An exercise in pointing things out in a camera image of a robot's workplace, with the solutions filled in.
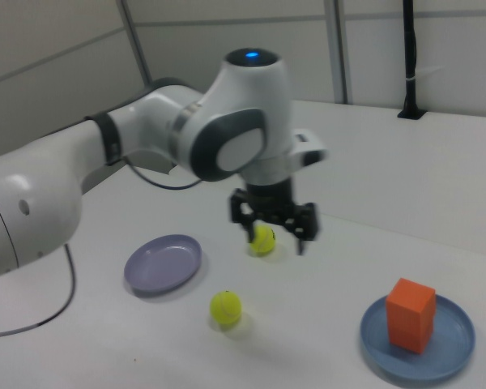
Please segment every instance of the orange block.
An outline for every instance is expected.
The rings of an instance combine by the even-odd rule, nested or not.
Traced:
[[[436,290],[400,278],[386,299],[389,341],[421,354],[434,331]]]

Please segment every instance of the tennis ball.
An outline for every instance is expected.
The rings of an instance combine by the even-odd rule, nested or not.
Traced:
[[[250,247],[256,254],[268,254],[275,247],[274,230],[267,225],[258,225],[254,230],[254,240]]]
[[[219,324],[232,324],[241,317],[241,301],[234,292],[219,292],[211,299],[211,316]]]

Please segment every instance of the table surface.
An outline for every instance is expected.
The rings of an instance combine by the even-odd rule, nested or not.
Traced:
[[[276,250],[255,258],[241,228],[228,222],[228,196],[205,183],[160,190],[127,168],[85,194],[70,241],[75,299],[51,323],[0,338],[0,387],[392,387],[399,383],[365,362],[359,326],[399,277],[434,287],[474,323],[471,362],[438,386],[486,387],[485,254],[322,215],[322,232],[305,256],[296,256],[292,237],[276,229]],[[171,233],[201,244],[199,272],[161,297],[135,296],[123,280],[126,260]],[[49,316],[69,288],[62,250],[0,276],[0,331]],[[244,306],[228,330],[208,314],[212,295],[225,289]]]
[[[321,212],[486,254],[486,118],[295,101],[330,158],[295,175],[301,203]],[[190,180],[176,167],[170,173]],[[214,184],[241,185],[233,177]]]

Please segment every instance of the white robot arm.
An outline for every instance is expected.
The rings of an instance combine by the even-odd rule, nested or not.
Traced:
[[[79,223],[83,180],[138,150],[167,156],[204,181],[239,173],[247,191],[231,197],[232,221],[249,239],[256,219],[294,233],[299,251],[315,238],[314,204],[292,201],[290,177],[322,160],[326,149],[310,131],[290,127],[287,74],[275,54],[236,50],[205,95],[162,79],[86,119],[0,156],[0,274],[68,242]]]

